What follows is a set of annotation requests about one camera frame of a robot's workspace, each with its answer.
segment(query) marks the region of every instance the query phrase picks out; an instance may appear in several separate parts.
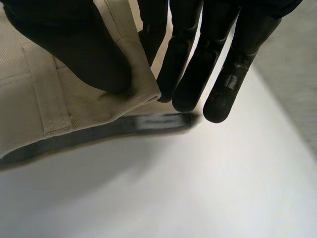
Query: white table surface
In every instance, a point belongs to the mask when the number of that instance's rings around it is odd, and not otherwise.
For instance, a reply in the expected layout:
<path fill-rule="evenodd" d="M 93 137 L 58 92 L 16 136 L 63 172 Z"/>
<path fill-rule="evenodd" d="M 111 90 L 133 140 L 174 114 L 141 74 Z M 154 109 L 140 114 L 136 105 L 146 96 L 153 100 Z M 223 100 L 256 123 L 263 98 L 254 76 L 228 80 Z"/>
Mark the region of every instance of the white table surface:
<path fill-rule="evenodd" d="M 0 173 L 1 238 L 316 238 L 316 220 L 316 160 L 253 68 L 224 123 Z"/>

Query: beige fabric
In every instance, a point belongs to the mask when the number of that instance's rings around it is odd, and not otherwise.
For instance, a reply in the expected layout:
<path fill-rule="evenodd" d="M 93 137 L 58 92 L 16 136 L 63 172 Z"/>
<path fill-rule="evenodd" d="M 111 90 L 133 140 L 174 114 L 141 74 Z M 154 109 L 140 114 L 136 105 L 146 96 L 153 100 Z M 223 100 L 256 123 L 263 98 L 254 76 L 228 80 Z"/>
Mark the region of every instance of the beige fabric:
<path fill-rule="evenodd" d="M 80 81 L 62 62 L 17 32 L 0 10 L 0 158 L 48 137 L 109 123 L 160 96 L 128 1 L 95 3 L 132 67 L 132 90 L 125 95 Z"/>

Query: stitching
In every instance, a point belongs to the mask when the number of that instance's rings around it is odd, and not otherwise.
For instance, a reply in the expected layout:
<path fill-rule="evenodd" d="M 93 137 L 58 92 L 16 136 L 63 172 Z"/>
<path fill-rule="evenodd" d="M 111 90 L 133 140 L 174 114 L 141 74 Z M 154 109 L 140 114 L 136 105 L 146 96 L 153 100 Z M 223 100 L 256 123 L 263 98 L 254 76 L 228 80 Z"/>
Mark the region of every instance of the stitching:
<path fill-rule="evenodd" d="M 113 18 L 114 24 L 115 24 L 115 26 L 116 26 L 116 28 L 117 28 L 117 30 L 118 30 L 120 36 L 123 37 L 123 34 L 122 34 L 122 32 L 121 32 L 121 29 L 120 29 L 120 27 L 119 27 L 118 24 L 117 24 L 118 20 L 117 20 L 115 14 L 114 14 L 114 12 L 113 12 L 113 10 L 112 10 L 112 8 L 111 8 L 109 2 L 108 2 L 107 0 L 104 0 L 104 2 L 105 2 L 105 4 L 107 5 L 107 7 L 108 7 L 108 9 L 109 9 L 109 11 L 110 11 L 110 15 L 111 15 L 111 17 Z"/>

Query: gray surface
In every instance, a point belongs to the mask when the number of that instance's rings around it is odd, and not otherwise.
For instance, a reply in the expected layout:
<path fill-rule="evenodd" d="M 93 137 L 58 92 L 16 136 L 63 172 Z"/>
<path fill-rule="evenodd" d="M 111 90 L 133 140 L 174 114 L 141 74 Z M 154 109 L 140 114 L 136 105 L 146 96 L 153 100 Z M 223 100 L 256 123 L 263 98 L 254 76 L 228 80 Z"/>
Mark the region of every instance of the gray surface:
<path fill-rule="evenodd" d="M 304 0 L 262 46 L 256 67 L 317 153 L 317 1 Z"/>

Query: black robotic finger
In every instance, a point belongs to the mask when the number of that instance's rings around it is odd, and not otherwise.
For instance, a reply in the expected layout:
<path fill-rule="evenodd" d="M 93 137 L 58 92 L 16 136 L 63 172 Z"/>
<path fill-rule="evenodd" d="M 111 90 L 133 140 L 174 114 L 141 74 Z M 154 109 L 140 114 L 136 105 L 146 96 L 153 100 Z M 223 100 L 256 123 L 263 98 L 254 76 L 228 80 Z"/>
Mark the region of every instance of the black robotic finger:
<path fill-rule="evenodd" d="M 204 1 L 201 36 L 172 99 L 176 110 L 190 112 L 196 107 L 239 10 L 230 2 Z"/>
<path fill-rule="evenodd" d="M 64 62 L 92 87 L 120 93 L 130 86 L 128 61 L 92 1 L 77 1 L 67 4 L 68 8 L 61 5 L 56 7 L 57 12 L 49 11 L 49 14 L 40 10 L 50 6 L 36 5 L 36 2 L 30 9 L 4 6 L 9 21 L 20 33 Z"/>
<path fill-rule="evenodd" d="M 157 83 L 162 103 L 170 102 L 195 39 L 202 0 L 170 0 L 173 33 Z"/>
<path fill-rule="evenodd" d="M 228 117 L 260 46 L 280 22 L 281 19 L 241 10 L 230 51 L 204 106 L 207 120 L 219 123 Z"/>
<path fill-rule="evenodd" d="M 139 32 L 151 66 L 166 33 L 168 0 L 138 0 L 143 29 Z"/>

